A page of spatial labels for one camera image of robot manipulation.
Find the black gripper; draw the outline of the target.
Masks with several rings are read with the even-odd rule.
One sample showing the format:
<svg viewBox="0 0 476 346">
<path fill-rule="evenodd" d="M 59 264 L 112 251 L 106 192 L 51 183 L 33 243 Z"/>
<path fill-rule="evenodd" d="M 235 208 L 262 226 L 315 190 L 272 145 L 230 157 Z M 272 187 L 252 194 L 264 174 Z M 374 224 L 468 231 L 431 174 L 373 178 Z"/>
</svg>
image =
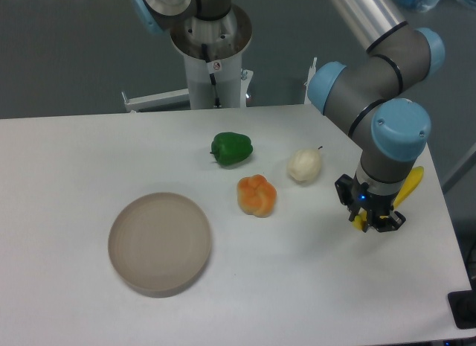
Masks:
<svg viewBox="0 0 476 346">
<path fill-rule="evenodd" d="M 380 182 L 368 176 L 364 170 L 357 170 L 354 183 L 353 178 L 343 174 L 335 182 L 335 189 L 340 203 L 350 212 L 350 222 L 358 215 L 359 205 L 366 211 L 362 217 L 362 231 L 366 233 L 375 229 L 384 233 L 397 231 L 405 223 L 401 213 L 390 210 L 402 185 L 403 181 Z"/>
</svg>

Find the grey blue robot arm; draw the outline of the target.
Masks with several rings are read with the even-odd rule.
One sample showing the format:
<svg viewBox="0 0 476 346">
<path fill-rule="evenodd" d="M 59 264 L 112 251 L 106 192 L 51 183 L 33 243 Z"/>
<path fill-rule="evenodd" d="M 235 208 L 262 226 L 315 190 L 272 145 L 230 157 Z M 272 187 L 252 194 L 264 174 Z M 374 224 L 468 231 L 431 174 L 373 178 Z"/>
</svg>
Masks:
<svg viewBox="0 0 476 346">
<path fill-rule="evenodd" d="M 184 58 L 194 109 L 244 104 L 241 56 L 251 41 L 248 15 L 231 0 L 131 0 L 152 33 L 169 31 Z M 308 80 L 307 97 L 362 151 L 354 176 L 336 183 L 350 220 L 363 231 L 395 231 L 405 217 L 397 200 L 431 131 L 428 113 L 402 93 L 445 59 L 439 35 L 412 28 L 389 0 L 331 0 L 368 54 L 352 69 L 338 62 Z"/>
</svg>

